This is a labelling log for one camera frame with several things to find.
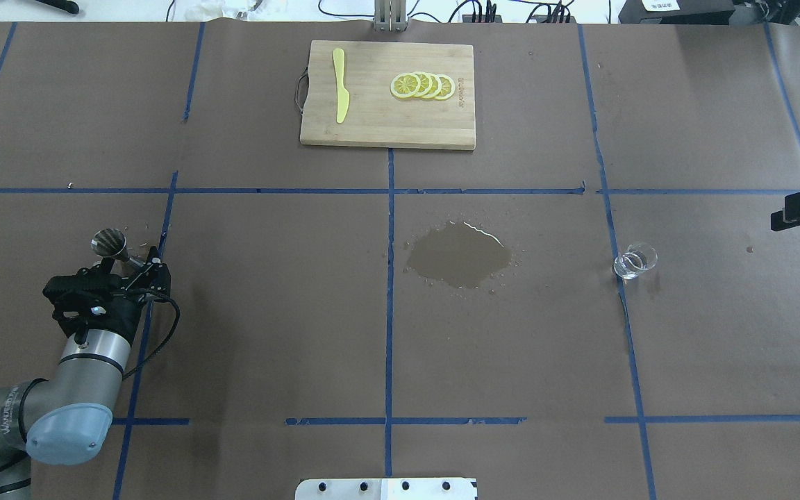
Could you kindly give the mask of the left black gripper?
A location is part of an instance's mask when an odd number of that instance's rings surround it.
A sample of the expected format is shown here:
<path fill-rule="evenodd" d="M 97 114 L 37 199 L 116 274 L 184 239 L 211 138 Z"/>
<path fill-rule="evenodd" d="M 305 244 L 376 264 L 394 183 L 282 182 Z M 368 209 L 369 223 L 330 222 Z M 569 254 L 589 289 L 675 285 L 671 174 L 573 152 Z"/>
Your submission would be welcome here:
<path fill-rule="evenodd" d="M 120 276 L 102 268 L 82 268 L 74 275 L 54 276 L 42 288 L 53 305 L 53 319 L 67 338 L 85 341 L 89 331 L 117 333 L 133 341 L 148 301 L 165 303 L 171 292 L 171 273 L 163 268 L 158 247 L 147 248 L 137 272 Z"/>

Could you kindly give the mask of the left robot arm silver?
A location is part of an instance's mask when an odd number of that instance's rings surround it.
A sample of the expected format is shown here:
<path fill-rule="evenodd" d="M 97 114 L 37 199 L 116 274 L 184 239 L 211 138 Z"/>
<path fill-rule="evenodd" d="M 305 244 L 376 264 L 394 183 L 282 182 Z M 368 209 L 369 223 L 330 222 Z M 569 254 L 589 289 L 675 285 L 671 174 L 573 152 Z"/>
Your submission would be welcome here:
<path fill-rule="evenodd" d="M 158 247 L 134 272 L 114 272 L 115 252 L 98 265 L 53 276 L 42 293 L 66 335 L 53 378 L 0 388 L 0 499 L 31 497 L 32 463 L 80 465 L 101 452 L 142 313 L 172 303 Z"/>

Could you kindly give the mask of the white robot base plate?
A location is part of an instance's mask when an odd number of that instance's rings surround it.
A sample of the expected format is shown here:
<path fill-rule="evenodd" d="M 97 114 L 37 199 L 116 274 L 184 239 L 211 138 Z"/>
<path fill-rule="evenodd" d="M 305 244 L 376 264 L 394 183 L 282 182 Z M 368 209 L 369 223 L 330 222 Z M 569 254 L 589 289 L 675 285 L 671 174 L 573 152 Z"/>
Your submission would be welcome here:
<path fill-rule="evenodd" d="M 299 482 L 295 499 L 477 499 L 475 478 L 312 478 Z"/>

